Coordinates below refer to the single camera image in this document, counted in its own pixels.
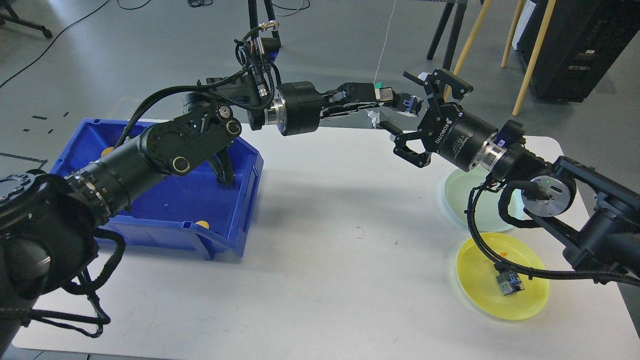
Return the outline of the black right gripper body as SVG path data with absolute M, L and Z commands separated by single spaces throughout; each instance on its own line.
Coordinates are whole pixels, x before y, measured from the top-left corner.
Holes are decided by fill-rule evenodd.
M 437 153 L 467 173 L 478 164 L 478 153 L 498 128 L 455 102 L 430 105 L 418 125 L 427 152 Z

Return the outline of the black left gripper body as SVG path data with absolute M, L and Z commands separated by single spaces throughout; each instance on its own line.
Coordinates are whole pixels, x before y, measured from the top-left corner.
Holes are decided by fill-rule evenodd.
M 263 125 L 275 125 L 283 136 L 315 132 L 322 109 L 342 91 L 342 85 L 324 93 L 309 81 L 287 82 L 276 86 L 270 107 L 263 110 Z

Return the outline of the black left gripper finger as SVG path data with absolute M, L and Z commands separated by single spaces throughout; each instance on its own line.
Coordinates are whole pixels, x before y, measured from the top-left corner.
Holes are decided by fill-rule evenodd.
M 348 104 L 384 104 L 392 103 L 395 93 L 391 88 L 375 88 L 373 83 L 345 82 L 334 94 L 334 102 Z
M 349 104 L 330 104 L 327 107 L 320 110 L 320 120 L 329 120 L 338 117 L 349 116 L 350 114 L 357 113 L 361 110 L 374 110 L 374 109 L 391 109 L 393 111 L 400 111 L 396 105 L 392 103 L 349 103 Z

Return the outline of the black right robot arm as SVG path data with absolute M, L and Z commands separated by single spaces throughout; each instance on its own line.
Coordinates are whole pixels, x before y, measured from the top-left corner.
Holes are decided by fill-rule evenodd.
M 519 275 L 532 280 L 614 281 L 639 285 L 639 195 L 569 157 L 548 162 L 525 147 L 521 123 L 509 120 L 496 129 L 442 95 L 449 86 L 460 100 L 473 87 L 446 69 L 422 77 L 403 76 L 425 90 L 428 107 L 414 132 L 388 121 L 381 127 L 393 135 L 394 153 L 425 167 L 437 154 L 468 173 L 487 170 L 485 181 L 471 189 L 465 210 L 476 246 L 498 271 L 504 292 L 518 291 Z M 499 193 L 498 214 L 516 228 L 542 228 L 564 245 L 572 271 L 532 268 L 507 260 L 482 239 L 475 220 L 483 192 Z

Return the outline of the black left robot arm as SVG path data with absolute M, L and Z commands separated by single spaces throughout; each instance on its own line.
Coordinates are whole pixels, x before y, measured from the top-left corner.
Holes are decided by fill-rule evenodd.
M 324 93 L 308 81 L 281 83 L 272 71 L 278 22 L 254 25 L 235 41 L 242 68 L 206 84 L 151 94 L 135 110 L 115 147 L 66 177 L 39 170 L 1 180 L 1 350 L 31 321 L 73 330 L 110 317 L 100 289 L 121 262 L 122 235 L 103 228 L 119 211 L 171 175 L 208 162 L 220 182 L 232 183 L 227 148 L 242 132 L 231 106 L 249 112 L 252 130 L 276 125 L 284 136 L 315 132 L 321 120 L 387 107 L 416 115 L 414 96 L 347 82 Z

